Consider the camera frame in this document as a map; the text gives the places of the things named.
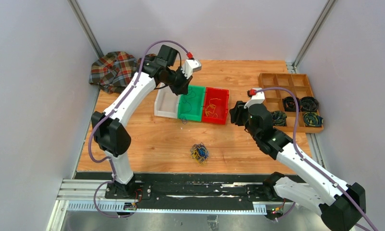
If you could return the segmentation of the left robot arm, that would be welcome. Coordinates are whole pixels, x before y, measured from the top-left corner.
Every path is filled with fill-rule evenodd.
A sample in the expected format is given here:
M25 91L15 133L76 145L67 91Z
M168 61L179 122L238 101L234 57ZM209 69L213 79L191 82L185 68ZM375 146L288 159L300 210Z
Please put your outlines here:
M202 65L193 54L186 51L187 59L176 70L172 70L179 51L163 44L157 55L142 57L139 69L126 89L102 113L94 112L91 117L92 132L89 140L98 144L104 152L104 160L112 168L109 184L117 189L124 199L135 195L136 183L130 167L128 149L131 137L126 126L144 98L160 84L169 87L175 95L186 95L193 73Z

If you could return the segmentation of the cable ball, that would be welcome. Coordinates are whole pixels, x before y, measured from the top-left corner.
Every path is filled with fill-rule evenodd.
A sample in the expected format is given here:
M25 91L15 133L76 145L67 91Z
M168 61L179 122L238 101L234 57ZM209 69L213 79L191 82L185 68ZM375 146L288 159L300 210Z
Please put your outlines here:
M198 164L203 165L209 158L209 151L203 143L194 144L190 149L190 157Z

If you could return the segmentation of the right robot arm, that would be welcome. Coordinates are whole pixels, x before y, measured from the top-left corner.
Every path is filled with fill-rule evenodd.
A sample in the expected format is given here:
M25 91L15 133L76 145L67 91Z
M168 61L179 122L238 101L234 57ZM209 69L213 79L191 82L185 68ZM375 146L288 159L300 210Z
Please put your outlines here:
M288 199L317 214L332 231L348 231L366 211L365 189L339 179L309 158L284 132L273 127L271 113L262 103L238 101L230 109L231 123L244 126L264 154L284 164L308 185L275 172L263 182L263 194L271 201Z

